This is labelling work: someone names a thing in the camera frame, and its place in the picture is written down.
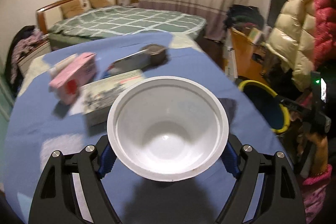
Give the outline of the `person's right hand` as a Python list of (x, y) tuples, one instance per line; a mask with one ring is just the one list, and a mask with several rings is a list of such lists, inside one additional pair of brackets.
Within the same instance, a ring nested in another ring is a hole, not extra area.
[(328, 170), (328, 141), (326, 136), (317, 133), (308, 133), (306, 135), (308, 141), (315, 146), (315, 154), (313, 163), (310, 167), (309, 176), (316, 177), (327, 172)]

